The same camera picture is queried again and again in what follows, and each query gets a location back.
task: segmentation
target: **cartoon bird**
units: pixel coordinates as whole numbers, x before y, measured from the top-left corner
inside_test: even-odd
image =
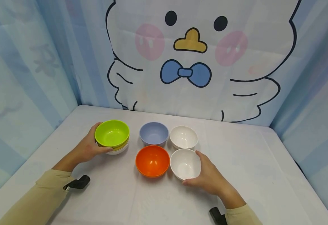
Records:
[[[115,99],[136,111],[239,122],[258,117],[290,56],[298,0],[116,0],[106,24]]]

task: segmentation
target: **sleeve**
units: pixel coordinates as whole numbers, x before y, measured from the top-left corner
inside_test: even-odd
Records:
[[[227,209],[225,219],[228,225],[262,225],[248,204],[235,209]]]
[[[46,171],[1,218],[0,225],[45,225],[66,197],[63,187],[73,180],[70,172]]]

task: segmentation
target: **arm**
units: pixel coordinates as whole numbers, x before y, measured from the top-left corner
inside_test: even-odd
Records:
[[[95,124],[71,152],[36,181],[34,187],[1,218],[0,225],[44,225],[48,222],[66,197],[68,190],[63,187],[74,180],[71,176],[73,169],[97,154],[112,150],[96,145],[94,133],[99,125]]]
[[[223,202],[228,225],[262,225],[254,211],[245,203],[238,191],[221,175],[210,159],[196,151],[202,169],[200,175],[183,181],[183,185],[200,187],[209,194],[217,195]]]

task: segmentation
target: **right hand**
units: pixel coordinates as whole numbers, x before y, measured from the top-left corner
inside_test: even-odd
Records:
[[[220,195],[223,188],[230,185],[229,182],[221,175],[206,155],[199,151],[195,151],[195,153],[200,158],[202,169],[198,177],[184,180],[183,185],[199,187],[209,194]]]

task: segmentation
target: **blue bowl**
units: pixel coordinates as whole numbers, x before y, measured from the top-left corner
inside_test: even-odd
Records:
[[[139,136],[145,145],[164,146],[169,137],[169,130],[162,123],[150,122],[140,128]]]

